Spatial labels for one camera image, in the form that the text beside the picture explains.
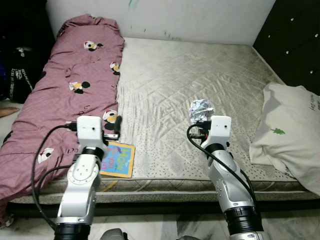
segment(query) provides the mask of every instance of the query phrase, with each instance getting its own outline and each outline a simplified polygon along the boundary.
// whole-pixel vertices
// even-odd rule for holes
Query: tiled floor
[[[320,209],[262,214],[264,230],[273,240],[320,240]],[[89,240],[99,240],[113,228],[128,233],[129,240],[176,240],[184,235],[201,240],[227,240],[222,214],[128,215],[95,217]],[[54,233],[40,218],[18,218],[0,230],[1,240],[52,240]]]

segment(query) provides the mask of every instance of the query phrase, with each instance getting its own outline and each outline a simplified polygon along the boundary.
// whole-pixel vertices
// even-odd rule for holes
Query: bed
[[[249,144],[270,82],[282,83],[250,46],[125,38],[116,100],[123,117],[119,141],[136,147],[133,173],[102,177],[97,202],[217,201],[206,157],[186,137],[195,99],[209,99],[216,115],[232,117],[230,151],[258,201],[318,199],[273,166],[250,163]],[[67,185],[63,173],[42,189],[41,203],[60,203]],[[33,199],[24,195],[11,202]]]

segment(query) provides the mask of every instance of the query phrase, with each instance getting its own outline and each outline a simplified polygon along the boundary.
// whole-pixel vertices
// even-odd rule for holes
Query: black cable
[[[50,220],[49,217],[46,216],[46,214],[42,211],[39,200],[37,199],[36,196],[36,190],[35,190],[35,169],[36,169],[36,162],[37,162],[37,158],[38,155],[42,149],[42,147],[44,146],[46,140],[48,139],[48,137],[52,134],[53,131],[57,130],[57,129],[61,129],[61,128],[67,128],[67,125],[59,125],[59,126],[55,126],[54,128],[52,128],[45,136],[45,138],[42,140],[38,150],[35,153],[34,159],[33,159],[33,163],[32,163],[32,170],[31,170],[31,189],[32,189],[32,198],[33,201],[36,205],[36,207],[38,208],[39,212],[41,213],[43,219],[50,225],[50,227],[55,231],[56,230],[56,224]]]
[[[49,171],[47,171],[39,180],[37,188],[36,188],[36,192],[35,192],[35,197],[39,202],[39,195],[40,195],[40,190],[41,190],[41,185],[43,183],[43,181],[45,180],[46,176],[50,173],[52,173],[55,170],[59,170],[59,169],[68,169],[70,168],[72,165],[65,165],[65,166],[57,166],[54,168],[51,168]]]
[[[246,178],[248,185],[230,168],[228,167],[226,164],[224,164],[221,160],[219,160],[216,156],[212,155],[211,152],[208,152],[207,150],[205,150],[203,147],[201,147],[200,145],[198,145],[195,141],[192,140],[191,136],[190,136],[190,130],[194,127],[202,127],[202,124],[200,123],[195,123],[192,124],[191,126],[188,127],[187,131],[186,131],[186,136],[188,138],[188,140],[190,141],[190,143],[192,145],[194,145],[197,149],[199,149],[200,151],[204,152],[206,155],[208,155],[209,157],[211,157],[213,160],[217,161],[220,165],[222,165],[225,169],[227,169],[227,171],[229,173],[231,173],[232,176],[234,176],[243,186],[244,188],[248,191],[248,193],[250,194],[250,197],[252,198],[252,201],[255,205],[255,207],[257,208],[257,214],[261,219],[261,213],[258,210],[258,202],[254,193],[254,190],[252,189],[252,185],[251,182],[248,178],[248,176],[246,174],[244,174],[244,172],[241,170],[240,172],[244,175],[244,177]]]

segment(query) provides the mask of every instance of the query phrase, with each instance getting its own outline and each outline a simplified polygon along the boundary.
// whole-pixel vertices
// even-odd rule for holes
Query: book cover
[[[108,156],[101,162],[103,175],[131,178],[134,165],[135,147],[118,142],[109,142]]]

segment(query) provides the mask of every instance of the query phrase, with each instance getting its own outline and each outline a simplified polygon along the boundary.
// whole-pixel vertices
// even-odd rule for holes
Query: pink blanket
[[[64,23],[42,79],[0,149],[0,226],[8,221],[7,202],[31,193],[32,161],[51,128],[90,115],[103,117],[103,128],[113,129],[123,47],[124,39],[114,20],[86,14]],[[77,147],[74,132],[53,132],[37,156],[36,184],[49,169],[71,164]],[[55,171],[44,184],[65,172]]]

